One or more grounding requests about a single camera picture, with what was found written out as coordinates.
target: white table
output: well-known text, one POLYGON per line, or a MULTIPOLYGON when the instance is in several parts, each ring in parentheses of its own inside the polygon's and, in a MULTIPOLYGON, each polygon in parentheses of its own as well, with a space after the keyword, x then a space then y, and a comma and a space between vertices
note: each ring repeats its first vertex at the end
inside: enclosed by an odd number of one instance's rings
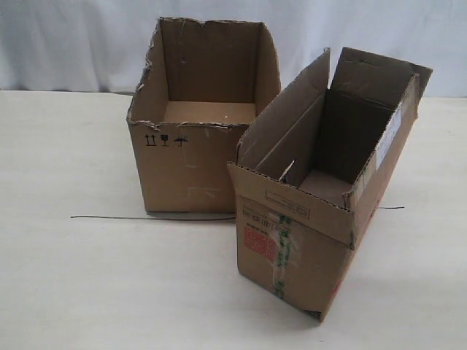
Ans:
POLYGON ((0 92, 0 349, 465 349, 467 99, 427 98, 325 322, 144 217, 129 96, 0 92))

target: red stamp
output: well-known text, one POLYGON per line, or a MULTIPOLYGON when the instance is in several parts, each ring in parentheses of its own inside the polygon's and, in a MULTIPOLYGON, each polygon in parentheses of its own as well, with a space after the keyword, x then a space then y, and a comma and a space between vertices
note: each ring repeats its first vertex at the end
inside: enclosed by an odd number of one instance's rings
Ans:
POLYGON ((247 248, 263 255, 271 263, 276 259, 276 243, 271 238, 252 227, 247 226, 244 229, 244 244, 247 248))

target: white wall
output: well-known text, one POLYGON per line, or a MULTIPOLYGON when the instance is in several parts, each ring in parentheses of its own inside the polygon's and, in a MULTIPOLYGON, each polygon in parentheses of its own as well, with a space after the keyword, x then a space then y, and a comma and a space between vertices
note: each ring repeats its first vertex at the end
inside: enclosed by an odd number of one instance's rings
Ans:
POLYGON ((284 86, 350 46, 434 68, 426 96, 467 96, 466 0, 0 0, 0 88, 132 91, 158 16, 266 22, 284 86))

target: white label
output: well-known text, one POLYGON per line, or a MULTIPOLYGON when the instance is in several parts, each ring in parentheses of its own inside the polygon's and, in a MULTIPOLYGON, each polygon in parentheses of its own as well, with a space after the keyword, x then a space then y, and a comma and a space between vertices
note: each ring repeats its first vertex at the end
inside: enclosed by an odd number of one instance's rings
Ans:
POLYGON ((387 124, 386 130, 382 135, 381 140, 379 140, 377 146, 377 170, 381 165, 382 161, 385 159, 386 153, 389 150, 390 145, 393 143, 395 134, 401 127, 402 123, 402 108, 399 106, 396 111, 393 113, 391 120, 387 124))

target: tall cardboard box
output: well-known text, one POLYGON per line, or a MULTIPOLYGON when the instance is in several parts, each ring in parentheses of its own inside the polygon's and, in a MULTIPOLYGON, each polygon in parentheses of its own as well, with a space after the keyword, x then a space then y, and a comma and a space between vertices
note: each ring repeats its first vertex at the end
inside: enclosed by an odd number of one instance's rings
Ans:
POLYGON ((344 48, 328 89, 326 50, 274 99, 228 165, 240 273, 324 319, 430 75, 425 67, 344 48))
POLYGON ((234 212, 226 163, 280 91, 262 23, 161 18, 128 110, 147 211, 234 212))

